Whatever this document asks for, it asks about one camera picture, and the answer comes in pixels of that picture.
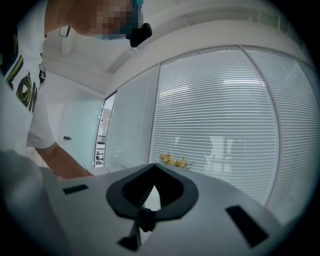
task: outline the ceiling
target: ceiling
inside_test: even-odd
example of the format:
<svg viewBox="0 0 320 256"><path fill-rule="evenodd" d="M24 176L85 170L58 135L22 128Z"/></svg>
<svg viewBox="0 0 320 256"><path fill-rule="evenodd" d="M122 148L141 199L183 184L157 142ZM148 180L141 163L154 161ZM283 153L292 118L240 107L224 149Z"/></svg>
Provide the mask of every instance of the ceiling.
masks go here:
<svg viewBox="0 0 320 256"><path fill-rule="evenodd" d="M136 49L126 39L100 40L79 35L72 29L64 38L56 29L47 35L43 58L48 71L104 94L117 69L159 37L214 20L254 22L258 10L277 13L259 0L145 0L143 18L150 23L153 35ZM272 26L274 20L269 18L267 22Z"/></svg>

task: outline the person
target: person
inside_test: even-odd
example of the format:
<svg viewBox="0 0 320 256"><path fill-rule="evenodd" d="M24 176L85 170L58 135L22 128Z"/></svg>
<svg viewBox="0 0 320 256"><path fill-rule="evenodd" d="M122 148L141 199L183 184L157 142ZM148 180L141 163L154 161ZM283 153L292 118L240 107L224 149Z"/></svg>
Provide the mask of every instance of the person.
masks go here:
<svg viewBox="0 0 320 256"><path fill-rule="evenodd" d="M57 144L50 128L43 44L47 33L63 26L86 36L115 34L132 8L132 0L40 0L6 29L0 42L0 151L25 155L26 146L33 147L65 179L91 175Z"/></svg>

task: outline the black slot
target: black slot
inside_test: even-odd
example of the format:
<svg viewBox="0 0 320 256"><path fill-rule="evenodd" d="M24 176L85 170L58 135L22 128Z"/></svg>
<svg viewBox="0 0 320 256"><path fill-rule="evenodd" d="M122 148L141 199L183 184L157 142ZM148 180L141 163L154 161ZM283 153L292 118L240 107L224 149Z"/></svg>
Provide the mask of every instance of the black slot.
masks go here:
<svg viewBox="0 0 320 256"><path fill-rule="evenodd" d="M88 186L85 184L82 184L82 185L77 185L77 186L66 187L63 189L63 192L66 195L69 195L69 194L73 194L73 193L76 193L76 192L79 192L82 190L86 190L86 189L88 189Z"/></svg>
<svg viewBox="0 0 320 256"><path fill-rule="evenodd" d="M255 247L268 238L266 232L240 206L232 206L225 210L251 247Z"/></svg>

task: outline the white t-shirt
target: white t-shirt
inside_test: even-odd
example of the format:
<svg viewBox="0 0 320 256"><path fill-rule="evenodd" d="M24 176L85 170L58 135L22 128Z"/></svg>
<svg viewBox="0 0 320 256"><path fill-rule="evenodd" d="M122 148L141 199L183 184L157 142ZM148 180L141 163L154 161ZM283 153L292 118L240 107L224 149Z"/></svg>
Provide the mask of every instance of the white t-shirt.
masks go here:
<svg viewBox="0 0 320 256"><path fill-rule="evenodd" d="M1 35L0 150L25 155L56 140L49 125L46 71L41 53L48 0L40 0L9 33Z"/></svg>

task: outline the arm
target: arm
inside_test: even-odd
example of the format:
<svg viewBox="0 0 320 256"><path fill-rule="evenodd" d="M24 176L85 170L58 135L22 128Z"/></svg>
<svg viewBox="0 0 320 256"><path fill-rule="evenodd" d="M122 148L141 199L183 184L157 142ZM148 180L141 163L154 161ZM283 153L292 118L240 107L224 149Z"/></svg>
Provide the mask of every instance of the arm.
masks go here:
<svg viewBox="0 0 320 256"><path fill-rule="evenodd" d="M57 143L47 148L36 148L35 150L57 175L65 179L90 176L90 173Z"/></svg>

